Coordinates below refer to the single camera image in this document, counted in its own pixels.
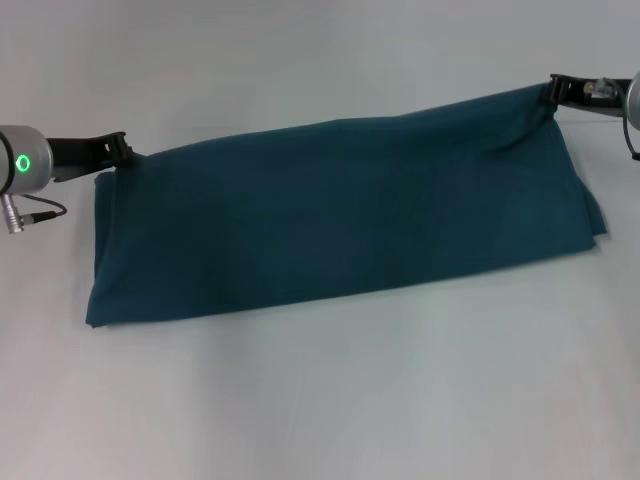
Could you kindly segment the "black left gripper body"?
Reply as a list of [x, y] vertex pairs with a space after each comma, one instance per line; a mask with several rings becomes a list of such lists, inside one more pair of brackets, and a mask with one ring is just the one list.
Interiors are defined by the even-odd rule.
[[47, 138], [53, 158], [51, 179], [70, 181], [114, 166], [118, 134], [93, 138]]

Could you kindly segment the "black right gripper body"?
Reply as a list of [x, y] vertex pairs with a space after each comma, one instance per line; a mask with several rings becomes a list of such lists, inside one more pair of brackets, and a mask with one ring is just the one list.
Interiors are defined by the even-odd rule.
[[634, 79], [570, 77], [565, 107], [634, 120]]

